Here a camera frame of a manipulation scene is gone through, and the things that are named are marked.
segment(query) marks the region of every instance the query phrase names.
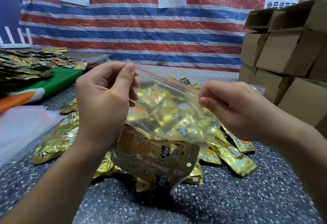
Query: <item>forearm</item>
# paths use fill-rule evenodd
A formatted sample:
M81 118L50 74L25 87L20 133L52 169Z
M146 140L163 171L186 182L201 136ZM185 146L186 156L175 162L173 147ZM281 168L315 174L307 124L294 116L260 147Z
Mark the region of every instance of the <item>forearm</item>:
M293 123L288 131L274 147L292 166L327 221L327 141L315 128L303 122Z
M76 137L71 147L2 220L4 223L71 223L106 149Z

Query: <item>stack of cardboard boxes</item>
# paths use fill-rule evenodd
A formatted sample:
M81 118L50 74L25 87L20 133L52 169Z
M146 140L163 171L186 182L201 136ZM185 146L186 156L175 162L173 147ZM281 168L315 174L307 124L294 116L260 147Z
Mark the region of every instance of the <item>stack of cardboard boxes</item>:
M327 135L327 1L251 11L238 81Z

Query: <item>striped tarp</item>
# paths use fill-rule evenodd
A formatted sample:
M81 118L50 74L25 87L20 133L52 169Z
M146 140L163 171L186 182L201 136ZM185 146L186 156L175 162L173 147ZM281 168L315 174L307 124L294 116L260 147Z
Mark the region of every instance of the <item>striped tarp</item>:
M20 24L33 43L113 53L142 64L238 72L243 24L265 0L187 0L158 8L158 0L90 0L79 7L57 0L23 0Z

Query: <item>granite countertop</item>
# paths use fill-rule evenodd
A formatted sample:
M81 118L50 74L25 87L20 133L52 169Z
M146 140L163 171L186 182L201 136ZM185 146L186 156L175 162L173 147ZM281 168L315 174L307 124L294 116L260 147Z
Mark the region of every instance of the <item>granite countertop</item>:
M237 73L196 69L156 68L159 74L187 77L192 83L236 81ZM40 103L58 109L75 98L75 86ZM172 193L137 193L130 175L100 178L92 183L74 223L323 223L313 202L284 159L270 146L255 143L249 157L258 167L235 176L226 165L202 166L202 185L180 184ZM33 148L0 174L0 217L32 188L53 165L32 165Z

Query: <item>green cloth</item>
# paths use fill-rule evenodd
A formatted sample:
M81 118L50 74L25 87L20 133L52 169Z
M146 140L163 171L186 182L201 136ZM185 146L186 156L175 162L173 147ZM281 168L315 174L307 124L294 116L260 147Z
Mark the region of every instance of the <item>green cloth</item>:
M54 68L51 78L22 88L17 92L21 92L27 89L43 88L45 93L43 94L42 98L48 98L74 84L77 78L82 75L82 73L83 70L79 69Z

